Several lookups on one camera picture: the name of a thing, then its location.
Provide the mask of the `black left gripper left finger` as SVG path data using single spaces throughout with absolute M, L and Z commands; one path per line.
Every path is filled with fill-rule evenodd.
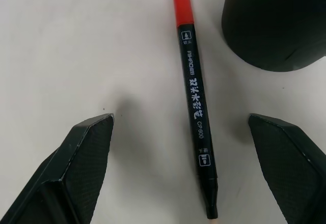
M 72 127 L 36 169 L 1 223 L 90 223 L 102 188 L 114 115 Z

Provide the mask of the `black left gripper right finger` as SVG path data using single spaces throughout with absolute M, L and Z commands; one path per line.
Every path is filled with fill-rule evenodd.
M 297 126 L 250 114 L 263 176 L 287 223 L 325 223 L 325 154 Z

